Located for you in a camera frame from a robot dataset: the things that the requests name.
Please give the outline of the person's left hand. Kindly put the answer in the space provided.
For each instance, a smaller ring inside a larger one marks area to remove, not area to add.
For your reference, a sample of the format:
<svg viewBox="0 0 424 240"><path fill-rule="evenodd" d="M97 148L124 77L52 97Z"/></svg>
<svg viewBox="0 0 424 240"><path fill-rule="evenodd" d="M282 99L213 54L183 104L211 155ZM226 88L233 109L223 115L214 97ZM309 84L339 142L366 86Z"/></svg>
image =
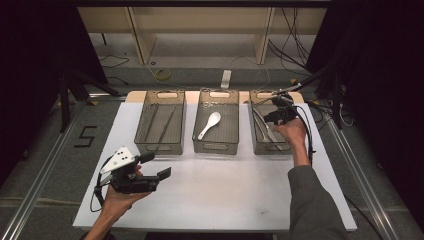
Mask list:
<svg viewBox="0 0 424 240"><path fill-rule="evenodd" d="M129 210L134 203L147 197L147 193L123 194L116 192L111 186L108 187L105 202L102 206L101 215L108 219L119 219Z"/></svg>

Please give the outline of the metal tongs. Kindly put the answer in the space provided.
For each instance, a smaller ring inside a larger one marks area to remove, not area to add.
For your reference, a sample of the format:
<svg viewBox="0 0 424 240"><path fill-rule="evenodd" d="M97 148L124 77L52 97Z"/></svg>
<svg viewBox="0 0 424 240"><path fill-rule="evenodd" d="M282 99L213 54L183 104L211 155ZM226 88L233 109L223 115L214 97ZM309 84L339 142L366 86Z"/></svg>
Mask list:
<svg viewBox="0 0 424 240"><path fill-rule="evenodd" d="M253 144L256 155L275 155L278 151L286 150L285 142L276 138L274 132L256 108L252 109L252 119L254 121L252 130L255 135Z"/></svg>

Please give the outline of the black tripod stand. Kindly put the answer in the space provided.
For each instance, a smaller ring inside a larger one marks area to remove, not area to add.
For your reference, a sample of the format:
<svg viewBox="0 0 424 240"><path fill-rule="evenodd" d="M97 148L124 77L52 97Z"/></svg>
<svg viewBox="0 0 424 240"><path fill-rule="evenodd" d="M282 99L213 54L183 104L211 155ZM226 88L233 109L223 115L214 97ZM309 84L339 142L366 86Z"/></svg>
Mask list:
<svg viewBox="0 0 424 240"><path fill-rule="evenodd" d="M64 74L59 78L59 90L60 90L60 102L61 102L61 113L62 113L62 126L60 132L63 133L68 125L70 124L70 108L69 108L69 96L68 92L74 96L77 101L87 101L89 99L89 93L84 87L88 83L93 85L99 90L114 96L120 97L121 94L107 86L104 83L101 83L89 75L77 71L77 70L66 70Z"/></svg>
<svg viewBox="0 0 424 240"><path fill-rule="evenodd" d="M318 81L315 94L318 98L332 98L332 119L338 129L342 128L341 122L341 81L336 63L328 63L324 68L294 85L294 91L300 90L313 82Z"/></svg>

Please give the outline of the metal chopstick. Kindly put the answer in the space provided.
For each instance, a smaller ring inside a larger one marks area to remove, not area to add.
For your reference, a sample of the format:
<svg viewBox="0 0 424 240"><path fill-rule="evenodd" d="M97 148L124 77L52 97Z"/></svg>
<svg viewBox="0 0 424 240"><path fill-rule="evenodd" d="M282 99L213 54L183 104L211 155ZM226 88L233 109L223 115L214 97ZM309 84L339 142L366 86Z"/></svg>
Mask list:
<svg viewBox="0 0 424 240"><path fill-rule="evenodd" d="M160 138L159 138L158 143L162 143L163 138L164 138L164 136L165 136L165 134L166 134L166 131L167 131L168 126L169 126L169 124L170 124L170 122L171 122L171 120L172 120L172 117L173 117L173 115L174 115L175 110L176 110L176 105L174 105L174 106L173 106L173 109L172 109L172 111L171 111L171 113L170 113L170 116L169 116L169 118L168 118L168 120L167 120L166 124L164 125L163 131L162 131L162 133L161 133L161 135L160 135Z"/></svg>

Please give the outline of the beige wooden shelf unit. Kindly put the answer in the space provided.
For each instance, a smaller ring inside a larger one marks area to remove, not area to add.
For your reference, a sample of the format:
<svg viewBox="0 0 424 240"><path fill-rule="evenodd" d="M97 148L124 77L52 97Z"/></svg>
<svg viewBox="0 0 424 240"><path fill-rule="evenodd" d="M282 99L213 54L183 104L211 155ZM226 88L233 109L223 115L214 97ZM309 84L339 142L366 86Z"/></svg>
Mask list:
<svg viewBox="0 0 424 240"><path fill-rule="evenodd" d="M80 7L89 33L130 33L145 64L159 34L250 34L262 64L272 34L287 34L288 19L301 35L318 33L324 8L300 7Z"/></svg>

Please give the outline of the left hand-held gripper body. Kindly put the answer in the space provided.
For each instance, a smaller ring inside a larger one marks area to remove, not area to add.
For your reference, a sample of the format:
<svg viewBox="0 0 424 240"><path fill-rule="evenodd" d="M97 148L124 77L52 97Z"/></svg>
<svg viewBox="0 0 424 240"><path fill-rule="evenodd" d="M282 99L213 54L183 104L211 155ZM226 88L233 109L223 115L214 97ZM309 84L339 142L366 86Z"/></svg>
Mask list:
<svg viewBox="0 0 424 240"><path fill-rule="evenodd" d="M121 146L100 169L100 175L109 173L104 179L109 182L118 193L131 194L152 192L159 184L156 176L140 176L136 174L135 167L139 165L138 157L133 155L129 148Z"/></svg>

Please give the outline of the person's right hand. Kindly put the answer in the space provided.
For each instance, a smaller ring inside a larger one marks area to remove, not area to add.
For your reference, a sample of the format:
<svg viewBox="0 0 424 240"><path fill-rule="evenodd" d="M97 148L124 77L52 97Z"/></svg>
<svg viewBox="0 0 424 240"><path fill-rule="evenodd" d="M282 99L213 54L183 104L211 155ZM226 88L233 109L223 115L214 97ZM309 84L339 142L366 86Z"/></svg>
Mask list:
<svg viewBox="0 0 424 240"><path fill-rule="evenodd" d="M273 130L280 133L292 148L304 147L306 128L298 118L283 125L274 125Z"/></svg>

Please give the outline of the white power strip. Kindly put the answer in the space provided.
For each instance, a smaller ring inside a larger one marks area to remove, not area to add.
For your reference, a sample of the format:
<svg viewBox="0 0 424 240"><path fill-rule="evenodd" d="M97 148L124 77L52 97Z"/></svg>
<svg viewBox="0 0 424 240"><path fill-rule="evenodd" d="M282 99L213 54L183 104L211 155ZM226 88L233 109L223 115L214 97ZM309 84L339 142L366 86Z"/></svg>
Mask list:
<svg viewBox="0 0 424 240"><path fill-rule="evenodd" d="M223 71L222 80L221 80L221 88L222 89L228 89L229 88L230 80L231 80L231 74L232 74L231 70L224 70Z"/></svg>

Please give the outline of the black curtain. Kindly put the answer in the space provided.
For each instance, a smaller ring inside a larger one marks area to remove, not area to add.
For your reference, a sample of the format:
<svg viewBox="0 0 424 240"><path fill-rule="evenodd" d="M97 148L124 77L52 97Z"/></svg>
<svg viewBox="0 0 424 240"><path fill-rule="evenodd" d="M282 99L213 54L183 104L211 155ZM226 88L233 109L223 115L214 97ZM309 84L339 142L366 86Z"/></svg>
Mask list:
<svg viewBox="0 0 424 240"><path fill-rule="evenodd" d="M345 100L392 185L424 232L424 0L331 0L307 63L343 48Z"/></svg>
<svg viewBox="0 0 424 240"><path fill-rule="evenodd" d="M68 68L107 82L78 8L0 0L0 186L55 103Z"/></svg>

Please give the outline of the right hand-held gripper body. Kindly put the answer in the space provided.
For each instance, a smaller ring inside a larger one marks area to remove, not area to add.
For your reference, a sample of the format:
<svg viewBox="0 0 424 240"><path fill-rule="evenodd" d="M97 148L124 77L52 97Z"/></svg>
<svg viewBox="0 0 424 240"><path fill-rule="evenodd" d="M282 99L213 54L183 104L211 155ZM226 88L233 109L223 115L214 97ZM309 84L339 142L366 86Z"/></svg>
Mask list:
<svg viewBox="0 0 424 240"><path fill-rule="evenodd" d="M279 91L273 94L271 99L272 103L277 109L270 113L271 121L276 125L284 125L297 116L294 109L294 102L292 97L284 91Z"/></svg>

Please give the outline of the clear grey plastic bin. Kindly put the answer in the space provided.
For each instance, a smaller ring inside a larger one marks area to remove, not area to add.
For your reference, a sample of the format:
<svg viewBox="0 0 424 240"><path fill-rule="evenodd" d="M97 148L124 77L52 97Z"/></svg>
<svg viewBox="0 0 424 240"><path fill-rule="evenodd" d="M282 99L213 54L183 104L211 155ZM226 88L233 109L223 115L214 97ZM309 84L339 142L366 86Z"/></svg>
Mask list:
<svg viewBox="0 0 424 240"><path fill-rule="evenodd" d="M158 143L173 106L176 110L162 143ZM181 155L184 145L185 91L165 90L146 93L134 143L141 153Z"/></svg>
<svg viewBox="0 0 424 240"><path fill-rule="evenodd" d="M252 132L252 143L255 155L289 154L289 143L273 130L273 122L264 117L277 110L272 103L270 90L251 90L249 92L249 116Z"/></svg>
<svg viewBox="0 0 424 240"><path fill-rule="evenodd" d="M198 139L211 114L218 112L220 121ZM235 155L239 143L239 92L237 90L202 89L199 94L192 134L196 153Z"/></svg>

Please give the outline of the aluminium floor rail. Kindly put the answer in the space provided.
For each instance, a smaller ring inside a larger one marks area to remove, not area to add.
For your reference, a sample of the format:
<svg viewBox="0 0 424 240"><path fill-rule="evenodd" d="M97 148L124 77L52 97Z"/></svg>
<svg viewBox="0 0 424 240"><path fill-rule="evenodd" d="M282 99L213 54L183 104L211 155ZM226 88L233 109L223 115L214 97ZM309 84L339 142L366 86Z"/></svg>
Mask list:
<svg viewBox="0 0 424 240"><path fill-rule="evenodd" d="M18 240L30 214L32 213L39 196L41 195L55 165L57 164L63 149L73 131L75 122L85 108L85 102L77 102L71 114L68 125L53 139L54 145L49 151L43 165L37 172L36 177L30 184L28 191L21 200L17 200L16 211L12 215L5 231L0 235L1 240Z"/></svg>
<svg viewBox="0 0 424 240"><path fill-rule="evenodd" d="M341 150L345 161L349 167L353 178L361 192L361 195L372 215L376 227L383 240L399 240L389 215L386 213L382 203L378 199L370 181L368 180L364 170L361 168L346 136L342 130L339 130L332 119L328 122L336 143Z"/></svg>

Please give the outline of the white plastic spoon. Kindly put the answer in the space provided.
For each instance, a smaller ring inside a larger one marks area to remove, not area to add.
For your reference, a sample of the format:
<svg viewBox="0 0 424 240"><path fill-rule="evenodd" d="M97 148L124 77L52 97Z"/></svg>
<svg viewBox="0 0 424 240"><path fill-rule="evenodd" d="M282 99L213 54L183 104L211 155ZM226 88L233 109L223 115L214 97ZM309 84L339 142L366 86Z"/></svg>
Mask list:
<svg viewBox="0 0 424 240"><path fill-rule="evenodd" d="M221 114L219 112L213 112L210 114L206 126L203 128L203 130L198 135L197 139L202 140L204 135L207 133L207 131L217 125L221 120Z"/></svg>

